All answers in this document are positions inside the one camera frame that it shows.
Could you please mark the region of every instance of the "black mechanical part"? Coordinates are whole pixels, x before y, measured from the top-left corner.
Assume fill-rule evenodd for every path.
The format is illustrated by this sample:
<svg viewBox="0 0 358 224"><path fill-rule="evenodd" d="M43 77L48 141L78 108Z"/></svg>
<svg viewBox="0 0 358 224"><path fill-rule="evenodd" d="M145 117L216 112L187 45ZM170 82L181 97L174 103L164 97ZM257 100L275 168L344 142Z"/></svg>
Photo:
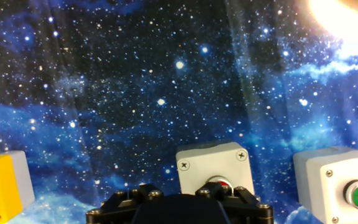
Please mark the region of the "black mechanical part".
<svg viewBox="0 0 358 224"><path fill-rule="evenodd" d="M87 224L273 224L273 208L260 203L247 189L231 195L220 183L204 184L196 195L169 195L152 184L116 192L101 208L86 214Z"/></svg>

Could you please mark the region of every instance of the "bolt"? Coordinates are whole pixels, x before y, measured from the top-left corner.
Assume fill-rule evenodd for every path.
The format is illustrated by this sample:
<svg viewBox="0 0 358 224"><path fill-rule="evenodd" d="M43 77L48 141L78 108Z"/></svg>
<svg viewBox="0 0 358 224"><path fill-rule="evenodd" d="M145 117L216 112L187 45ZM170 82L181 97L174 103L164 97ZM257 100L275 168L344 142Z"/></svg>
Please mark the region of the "bolt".
<svg viewBox="0 0 358 224"><path fill-rule="evenodd" d="M182 171L186 171L190 168L190 163L186 159L179 160L178 167Z"/></svg>
<svg viewBox="0 0 358 224"><path fill-rule="evenodd" d="M87 215L99 215L102 214L103 211L100 208L94 208L86 212Z"/></svg>
<svg viewBox="0 0 358 224"><path fill-rule="evenodd" d="M326 175L327 177L332 177L334 172L332 170L327 170Z"/></svg>
<svg viewBox="0 0 358 224"><path fill-rule="evenodd" d="M243 162L247 159L248 153L244 149L238 150L236 153L236 158L238 161Z"/></svg>
<svg viewBox="0 0 358 224"><path fill-rule="evenodd" d="M206 194L211 193L211 191L207 188L202 188L202 189L199 189L198 193L206 195Z"/></svg>
<svg viewBox="0 0 358 224"><path fill-rule="evenodd" d="M127 192L123 191L123 190L118 190L116 191L116 195L124 195L126 194Z"/></svg>
<svg viewBox="0 0 358 224"><path fill-rule="evenodd" d="M241 186L238 186L238 187L235 187L234 190L245 190L245 188L241 187Z"/></svg>
<svg viewBox="0 0 358 224"><path fill-rule="evenodd" d="M228 186L228 185L223 185L223 186L222 186L222 189L223 189L223 190L230 190L230 189L231 189L231 187L230 187L230 186Z"/></svg>
<svg viewBox="0 0 358 224"><path fill-rule="evenodd" d="M263 209L270 208L270 205L269 205L269 204L267 204L267 203L262 203L262 202L258 202L258 203L256 204L256 206L257 206L258 208L263 208Z"/></svg>
<svg viewBox="0 0 358 224"><path fill-rule="evenodd" d="M334 217L334 218L333 218L333 223L339 223L339 218L338 218L338 217Z"/></svg>
<svg viewBox="0 0 358 224"><path fill-rule="evenodd" d="M161 194L162 194L161 190L152 190L152 191L150 191L149 196L151 196L151 197L158 197L158 196L160 196Z"/></svg>

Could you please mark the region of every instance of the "starry backdrop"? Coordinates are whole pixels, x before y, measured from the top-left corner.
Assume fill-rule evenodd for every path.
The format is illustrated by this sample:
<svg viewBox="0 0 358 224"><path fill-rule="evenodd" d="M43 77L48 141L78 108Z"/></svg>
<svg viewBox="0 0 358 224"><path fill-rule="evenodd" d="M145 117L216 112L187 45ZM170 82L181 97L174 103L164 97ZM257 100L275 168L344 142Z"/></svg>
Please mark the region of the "starry backdrop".
<svg viewBox="0 0 358 224"><path fill-rule="evenodd" d="M358 42L305 6L0 1L0 152L26 152L36 196L9 223L84 223L141 183L177 194L176 148L221 138L249 151L276 223L320 223L292 155L358 149Z"/></svg>

